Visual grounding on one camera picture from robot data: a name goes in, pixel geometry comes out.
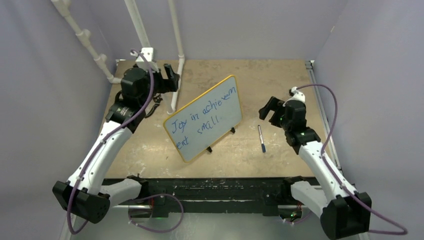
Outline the black handled pliers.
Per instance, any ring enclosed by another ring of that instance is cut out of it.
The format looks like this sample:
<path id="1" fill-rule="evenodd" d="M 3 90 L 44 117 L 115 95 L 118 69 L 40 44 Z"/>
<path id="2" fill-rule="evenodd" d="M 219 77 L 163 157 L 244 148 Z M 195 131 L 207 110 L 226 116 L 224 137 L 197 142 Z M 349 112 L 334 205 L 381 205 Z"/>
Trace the black handled pliers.
<path id="1" fill-rule="evenodd" d="M 154 96 L 152 98 L 152 101 L 154 102 L 153 106 L 150 108 L 150 110 L 146 113 L 145 118 L 150 118 L 154 112 L 156 111 L 156 109 L 160 106 L 161 101 L 163 100 L 162 95 L 161 94 L 157 94 L 156 96 Z"/>

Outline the whiteboard marker pen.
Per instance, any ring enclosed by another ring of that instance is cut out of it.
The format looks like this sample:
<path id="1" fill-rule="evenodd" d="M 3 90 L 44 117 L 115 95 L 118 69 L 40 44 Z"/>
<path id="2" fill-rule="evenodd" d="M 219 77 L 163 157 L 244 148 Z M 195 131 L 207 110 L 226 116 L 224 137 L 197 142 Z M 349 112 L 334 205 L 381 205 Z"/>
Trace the whiteboard marker pen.
<path id="1" fill-rule="evenodd" d="M 263 153 L 266 152 L 266 146 L 265 146 L 265 142 L 264 142 L 264 138 L 263 138 L 263 133 L 262 133 L 262 128 L 260 125 L 257 126 L 258 128 L 258 134 L 259 134 L 259 139 L 260 139 L 260 144 L 261 144 L 261 150 Z"/>

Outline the yellow framed whiteboard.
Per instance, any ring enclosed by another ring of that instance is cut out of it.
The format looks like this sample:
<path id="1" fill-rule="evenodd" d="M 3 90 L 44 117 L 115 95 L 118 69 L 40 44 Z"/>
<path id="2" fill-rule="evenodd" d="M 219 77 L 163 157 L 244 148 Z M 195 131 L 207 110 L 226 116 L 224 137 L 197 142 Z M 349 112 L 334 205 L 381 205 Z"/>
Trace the yellow framed whiteboard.
<path id="1" fill-rule="evenodd" d="M 189 163 L 243 119 L 237 79 L 230 75 L 170 115 L 163 127 Z"/>

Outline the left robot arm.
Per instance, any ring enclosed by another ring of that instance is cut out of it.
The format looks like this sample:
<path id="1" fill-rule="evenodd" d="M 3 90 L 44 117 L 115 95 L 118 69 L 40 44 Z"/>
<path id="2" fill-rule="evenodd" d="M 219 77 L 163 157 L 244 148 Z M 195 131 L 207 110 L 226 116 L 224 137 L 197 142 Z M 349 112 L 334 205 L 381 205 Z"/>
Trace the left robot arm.
<path id="1" fill-rule="evenodd" d="M 132 200 L 146 203 L 147 182 L 136 176 L 103 185 L 106 173 L 117 154 L 146 117 L 146 108 L 157 94 L 176 92 L 180 76 L 170 64 L 161 72 L 149 72 L 138 66 L 127 69 L 115 95 L 100 134 L 89 153 L 66 182 L 57 181 L 52 192 L 67 215 L 78 216 L 90 223 L 99 223 L 111 207 Z"/>

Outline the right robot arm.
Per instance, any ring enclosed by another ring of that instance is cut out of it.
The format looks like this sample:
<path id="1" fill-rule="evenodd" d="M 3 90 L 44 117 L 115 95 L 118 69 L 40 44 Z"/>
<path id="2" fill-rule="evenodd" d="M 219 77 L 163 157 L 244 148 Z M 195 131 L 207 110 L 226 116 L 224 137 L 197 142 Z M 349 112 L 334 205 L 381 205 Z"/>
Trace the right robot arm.
<path id="1" fill-rule="evenodd" d="M 284 130 L 287 144 L 308 165 L 321 190 L 300 177 L 284 183 L 280 196 L 288 204 L 303 203 L 317 217 L 325 235 L 331 240 L 368 232 L 372 199 L 366 192 L 349 183 L 328 154 L 315 130 L 307 126 L 306 105 L 299 99 L 288 101 L 272 96 L 259 111 L 264 120 L 273 112 L 269 122 Z"/>

